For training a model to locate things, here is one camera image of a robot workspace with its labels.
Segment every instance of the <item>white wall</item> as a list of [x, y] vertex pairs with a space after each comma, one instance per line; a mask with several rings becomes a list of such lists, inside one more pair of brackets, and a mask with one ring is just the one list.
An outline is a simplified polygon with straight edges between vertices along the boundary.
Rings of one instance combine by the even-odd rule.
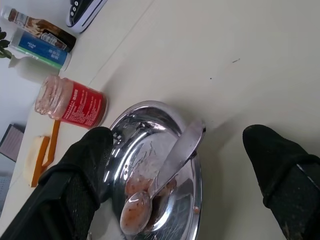
[[[68, 30], [65, 19], [69, 10], [69, 0], [0, 0], [0, 8], [9, 5], [29, 16], [46, 19]], [[2, 31], [10, 40], [16, 26], [0, 19]], [[8, 69], [9, 60], [0, 59], [0, 140], [10, 123], [25, 125], [28, 113], [37, 97], [40, 86], [20, 78], [14, 69]]]

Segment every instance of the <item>brown bottle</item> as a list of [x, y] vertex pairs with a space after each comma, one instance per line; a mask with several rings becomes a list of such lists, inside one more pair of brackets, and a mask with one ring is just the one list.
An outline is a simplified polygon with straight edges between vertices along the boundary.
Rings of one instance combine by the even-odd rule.
[[70, 33], [67, 33], [44, 19], [29, 17], [8, 6], [4, 6], [1, 10], [1, 15], [10, 22], [19, 25], [25, 31], [33, 34], [35, 37], [68, 53], [76, 44], [75, 36], [72, 36]]

